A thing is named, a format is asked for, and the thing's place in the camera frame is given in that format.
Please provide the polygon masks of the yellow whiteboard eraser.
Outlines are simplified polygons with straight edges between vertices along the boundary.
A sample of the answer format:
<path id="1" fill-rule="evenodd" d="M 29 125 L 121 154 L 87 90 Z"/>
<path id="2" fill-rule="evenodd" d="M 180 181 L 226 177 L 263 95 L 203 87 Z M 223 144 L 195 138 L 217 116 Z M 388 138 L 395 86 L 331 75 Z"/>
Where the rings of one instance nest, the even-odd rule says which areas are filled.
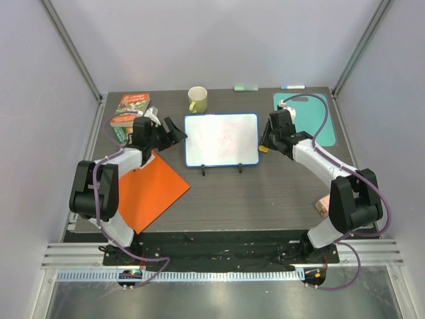
<path id="1" fill-rule="evenodd" d="M 267 147 L 265 147 L 265 146 L 259 145 L 258 151 L 261 152 L 261 153 L 263 153 L 263 154 L 266 154 L 266 153 L 269 152 L 269 149 Z"/>

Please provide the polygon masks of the blue framed whiteboard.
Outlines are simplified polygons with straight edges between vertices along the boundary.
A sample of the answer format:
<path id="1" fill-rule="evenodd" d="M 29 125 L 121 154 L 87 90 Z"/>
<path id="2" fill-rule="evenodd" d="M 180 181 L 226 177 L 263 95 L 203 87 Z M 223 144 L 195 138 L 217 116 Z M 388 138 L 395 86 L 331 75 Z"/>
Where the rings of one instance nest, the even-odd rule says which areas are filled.
<path id="1" fill-rule="evenodd" d="M 187 167 L 258 165 L 260 139 L 256 113 L 187 115 L 184 118 Z"/>

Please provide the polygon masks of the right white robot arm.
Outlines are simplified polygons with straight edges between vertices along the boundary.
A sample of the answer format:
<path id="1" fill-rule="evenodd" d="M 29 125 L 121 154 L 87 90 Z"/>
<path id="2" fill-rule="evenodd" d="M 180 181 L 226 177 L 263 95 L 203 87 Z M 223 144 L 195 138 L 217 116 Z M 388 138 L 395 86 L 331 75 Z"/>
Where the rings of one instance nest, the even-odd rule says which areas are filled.
<path id="1" fill-rule="evenodd" d="M 260 146 L 308 168 L 329 188 L 328 216 L 301 236 L 299 252 L 303 260 L 317 261 L 344 235 L 382 219 L 375 173 L 345 165 L 318 145 L 313 136 L 297 132 L 288 109 L 269 114 Z"/>

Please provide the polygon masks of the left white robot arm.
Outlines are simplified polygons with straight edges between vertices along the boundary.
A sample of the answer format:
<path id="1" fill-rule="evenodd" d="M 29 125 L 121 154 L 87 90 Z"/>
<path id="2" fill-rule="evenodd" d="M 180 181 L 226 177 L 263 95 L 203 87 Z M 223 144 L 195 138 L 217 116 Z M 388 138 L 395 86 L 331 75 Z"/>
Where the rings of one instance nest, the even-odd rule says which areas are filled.
<path id="1" fill-rule="evenodd" d="M 119 258 L 136 264 L 141 248 L 133 244 L 145 230 L 190 188 L 159 156 L 187 135 L 170 118 L 133 121 L 127 144 L 97 161 L 80 161 L 69 199 L 71 212 L 87 219 L 107 240 L 120 247 Z"/>

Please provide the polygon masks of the blue white marker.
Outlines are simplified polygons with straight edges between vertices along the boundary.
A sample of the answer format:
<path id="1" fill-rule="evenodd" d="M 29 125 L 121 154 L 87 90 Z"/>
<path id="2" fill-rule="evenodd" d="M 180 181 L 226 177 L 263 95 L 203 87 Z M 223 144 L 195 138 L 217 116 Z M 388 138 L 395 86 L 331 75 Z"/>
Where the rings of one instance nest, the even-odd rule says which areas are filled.
<path id="1" fill-rule="evenodd" d="M 280 87 L 282 90 L 303 90 L 305 89 L 304 85 L 285 85 Z"/>

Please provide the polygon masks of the yellow green mug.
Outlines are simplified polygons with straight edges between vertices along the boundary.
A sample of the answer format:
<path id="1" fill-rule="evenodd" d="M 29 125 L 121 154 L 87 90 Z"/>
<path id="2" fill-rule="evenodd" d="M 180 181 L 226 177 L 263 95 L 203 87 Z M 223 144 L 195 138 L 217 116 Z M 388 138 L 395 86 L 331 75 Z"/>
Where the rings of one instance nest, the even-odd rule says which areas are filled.
<path id="1" fill-rule="evenodd" d="M 202 86 L 194 86 L 188 91 L 189 112 L 203 114 L 207 110 L 208 92 Z"/>

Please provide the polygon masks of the teal cutting board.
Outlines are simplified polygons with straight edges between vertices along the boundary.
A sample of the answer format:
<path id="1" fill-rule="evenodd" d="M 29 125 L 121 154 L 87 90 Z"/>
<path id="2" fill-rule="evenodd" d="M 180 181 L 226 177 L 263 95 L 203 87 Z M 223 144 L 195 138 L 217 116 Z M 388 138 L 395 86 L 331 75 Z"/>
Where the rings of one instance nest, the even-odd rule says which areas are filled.
<path id="1" fill-rule="evenodd" d="M 296 118 L 294 120 L 296 130 L 298 132 L 305 131 L 313 136 L 324 121 L 325 108 L 323 103 L 317 98 L 305 96 L 288 100 L 286 104 L 296 110 Z M 330 106 L 328 106 L 328 109 L 326 124 L 320 131 L 316 141 L 322 147 L 332 147 L 336 144 Z"/>

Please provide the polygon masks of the green cover book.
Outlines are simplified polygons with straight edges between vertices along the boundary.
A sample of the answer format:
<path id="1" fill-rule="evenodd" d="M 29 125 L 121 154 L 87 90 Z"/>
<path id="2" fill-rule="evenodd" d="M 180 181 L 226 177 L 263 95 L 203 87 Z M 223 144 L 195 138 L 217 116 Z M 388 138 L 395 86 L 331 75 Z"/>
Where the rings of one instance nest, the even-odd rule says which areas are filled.
<path id="1" fill-rule="evenodd" d="M 113 127 L 113 133 L 119 144 L 125 145 L 129 142 L 129 135 L 133 133 L 133 129 L 130 127 Z"/>

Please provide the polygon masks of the orange cover book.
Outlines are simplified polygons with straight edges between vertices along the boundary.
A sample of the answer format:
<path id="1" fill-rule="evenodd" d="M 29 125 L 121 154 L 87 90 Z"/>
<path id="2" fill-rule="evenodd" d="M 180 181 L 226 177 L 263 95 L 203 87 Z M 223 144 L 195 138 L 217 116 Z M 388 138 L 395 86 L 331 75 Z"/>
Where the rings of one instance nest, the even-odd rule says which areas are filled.
<path id="1" fill-rule="evenodd" d="M 115 116 L 110 121 L 111 127 L 132 127 L 134 119 L 145 113 L 149 102 L 150 95 L 148 93 L 124 94 L 115 111 Z"/>

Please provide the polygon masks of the green eraser block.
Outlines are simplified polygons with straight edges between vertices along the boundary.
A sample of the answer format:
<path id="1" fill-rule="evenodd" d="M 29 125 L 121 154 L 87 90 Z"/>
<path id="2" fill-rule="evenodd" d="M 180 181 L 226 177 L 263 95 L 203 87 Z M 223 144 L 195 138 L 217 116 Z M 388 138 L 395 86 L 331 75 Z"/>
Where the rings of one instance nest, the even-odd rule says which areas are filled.
<path id="1" fill-rule="evenodd" d="M 244 86 L 244 85 L 234 86 L 235 92 L 244 92 L 244 91 L 255 92 L 258 90 L 259 88 L 257 86 Z"/>

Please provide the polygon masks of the orange paper sheet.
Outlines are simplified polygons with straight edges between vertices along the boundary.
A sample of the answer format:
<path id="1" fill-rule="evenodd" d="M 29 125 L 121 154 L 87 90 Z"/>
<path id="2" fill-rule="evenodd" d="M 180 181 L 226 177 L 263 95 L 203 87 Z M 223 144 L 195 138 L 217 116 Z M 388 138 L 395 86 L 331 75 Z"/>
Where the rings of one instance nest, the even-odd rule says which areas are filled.
<path id="1" fill-rule="evenodd" d="M 190 185 L 153 152 L 145 166 L 119 178 L 118 212 L 139 234 L 189 189 Z"/>

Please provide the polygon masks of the pink dice block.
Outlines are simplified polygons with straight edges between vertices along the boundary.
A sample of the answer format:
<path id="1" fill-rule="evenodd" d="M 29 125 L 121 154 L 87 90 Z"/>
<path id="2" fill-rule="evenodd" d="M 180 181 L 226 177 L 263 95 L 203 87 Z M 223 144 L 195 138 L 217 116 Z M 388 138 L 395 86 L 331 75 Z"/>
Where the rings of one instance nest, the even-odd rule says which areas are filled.
<path id="1" fill-rule="evenodd" d="M 322 217 L 327 217 L 329 214 L 329 200 L 330 195 L 322 197 L 315 203 L 315 208 L 321 214 Z"/>

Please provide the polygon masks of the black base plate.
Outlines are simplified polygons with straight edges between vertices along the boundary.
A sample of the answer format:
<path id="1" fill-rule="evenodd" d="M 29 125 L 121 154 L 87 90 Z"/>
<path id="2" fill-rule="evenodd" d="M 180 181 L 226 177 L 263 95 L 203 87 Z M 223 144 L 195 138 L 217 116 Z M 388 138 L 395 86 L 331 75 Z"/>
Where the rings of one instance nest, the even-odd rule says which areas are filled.
<path id="1" fill-rule="evenodd" d="M 128 250 L 145 258 L 168 257 L 168 271 L 230 272 L 279 269 L 287 265 L 337 264 L 335 245 L 307 255 L 303 230 L 143 232 Z"/>

